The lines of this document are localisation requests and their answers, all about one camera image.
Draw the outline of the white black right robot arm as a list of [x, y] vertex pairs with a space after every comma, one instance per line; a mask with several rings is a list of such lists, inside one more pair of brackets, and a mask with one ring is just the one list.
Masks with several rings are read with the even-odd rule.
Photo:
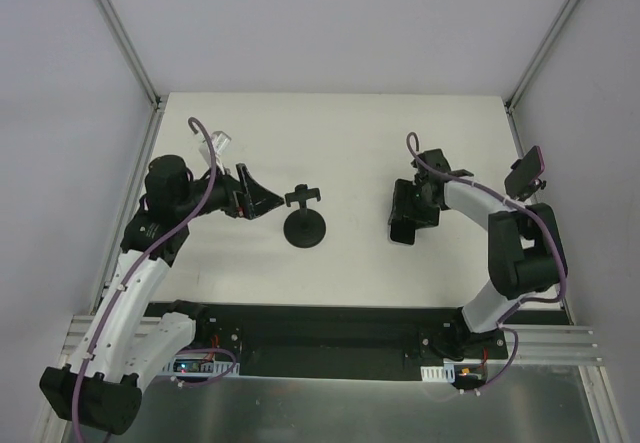
[[514, 202], [474, 181], [470, 172], [452, 169], [439, 149], [417, 154], [412, 165], [414, 177], [394, 183], [388, 220], [392, 242], [414, 244], [417, 231], [438, 226], [447, 210], [479, 225], [488, 238], [488, 282], [429, 338], [435, 354], [461, 361], [481, 351], [522, 304], [542, 302], [551, 287], [562, 299], [566, 257], [549, 205]]

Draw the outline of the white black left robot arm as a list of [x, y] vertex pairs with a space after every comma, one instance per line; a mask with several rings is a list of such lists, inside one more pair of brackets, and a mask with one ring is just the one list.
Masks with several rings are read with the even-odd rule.
[[184, 348], [199, 352], [209, 345], [212, 330], [203, 305], [184, 301], [171, 304], [141, 342], [134, 335], [188, 238], [192, 219], [221, 211], [253, 220], [283, 205], [283, 197], [257, 183], [244, 164], [236, 170], [230, 175], [212, 166], [195, 178], [177, 155], [150, 162], [106, 296], [69, 362], [46, 368], [40, 378], [40, 390], [59, 418], [121, 435], [169, 359]]

